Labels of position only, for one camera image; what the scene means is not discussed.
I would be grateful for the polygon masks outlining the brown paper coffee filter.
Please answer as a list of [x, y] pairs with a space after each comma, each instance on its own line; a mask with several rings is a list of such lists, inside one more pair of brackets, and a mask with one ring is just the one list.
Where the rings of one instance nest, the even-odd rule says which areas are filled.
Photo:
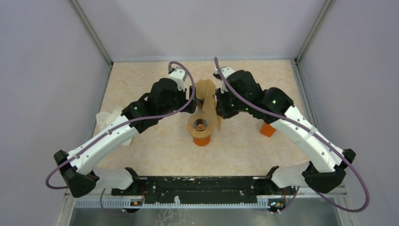
[[196, 98], [198, 100], [198, 108], [202, 109], [206, 98], [210, 97], [213, 107], [216, 107], [215, 91], [216, 85], [210, 80], [200, 79], [195, 83], [196, 87]]

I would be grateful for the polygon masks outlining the clear glass dripper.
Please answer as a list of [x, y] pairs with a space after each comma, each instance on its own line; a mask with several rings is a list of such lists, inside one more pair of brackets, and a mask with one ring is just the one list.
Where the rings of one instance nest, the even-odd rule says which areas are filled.
[[204, 131], [208, 127], [203, 111], [199, 111], [193, 115], [192, 126], [196, 131]]

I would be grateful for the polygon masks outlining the orange glass flask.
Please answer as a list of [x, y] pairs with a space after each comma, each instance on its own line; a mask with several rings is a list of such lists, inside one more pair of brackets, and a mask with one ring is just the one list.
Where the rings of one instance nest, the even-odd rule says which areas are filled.
[[209, 144], [213, 130], [214, 126], [212, 125], [208, 125], [208, 127], [204, 131], [196, 131], [195, 129], [193, 129], [191, 132], [191, 136], [194, 144], [197, 146], [206, 146], [207, 144]]

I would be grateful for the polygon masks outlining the coffee filter box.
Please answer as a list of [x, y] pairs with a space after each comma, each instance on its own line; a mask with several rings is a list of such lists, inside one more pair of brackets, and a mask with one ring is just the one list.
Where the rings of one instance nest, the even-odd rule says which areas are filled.
[[274, 127], [267, 123], [263, 123], [260, 129], [260, 133], [266, 137], [272, 137], [276, 131], [277, 130]]

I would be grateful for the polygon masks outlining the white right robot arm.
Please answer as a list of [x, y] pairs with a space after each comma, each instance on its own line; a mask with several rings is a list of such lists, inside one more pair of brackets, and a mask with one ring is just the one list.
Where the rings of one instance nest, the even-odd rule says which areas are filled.
[[259, 112], [238, 99], [225, 85], [215, 92], [217, 114], [229, 119], [240, 112], [246, 112], [256, 119], [264, 121], [266, 126], [283, 133], [309, 158], [309, 162], [291, 167], [275, 166], [266, 175], [265, 189], [277, 194], [288, 186], [308, 186], [314, 191], [327, 194], [338, 187], [346, 176], [347, 164], [328, 146], [315, 136], [322, 137], [317, 129], [309, 123], [295, 106], [293, 100], [281, 89], [271, 87], [262, 89], [248, 71], [226, 67], [223, 75], [234, 90], [247, 102], [269, 112], [285, 116], [309, 129], [309, 131], [283, 119]]

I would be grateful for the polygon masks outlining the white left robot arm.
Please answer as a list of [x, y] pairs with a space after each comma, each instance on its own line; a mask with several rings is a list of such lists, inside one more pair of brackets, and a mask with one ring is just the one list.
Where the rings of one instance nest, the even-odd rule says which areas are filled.
[[69, 152], [60, 150], [54, 159], [75, 198], [85, 196], [95, 189], [118, 189], [130, 195], [141, 189], [139, 176], [131, 169], [107, 170], [97, 164], [124, 142], [143, 133], [159, 120], [178, 112], [192, 113], [195, 109], [195, 86], [180, 90], [176, 81], [162, 78], [154, 83], [149, 93], [130, 103], [101, 133]]

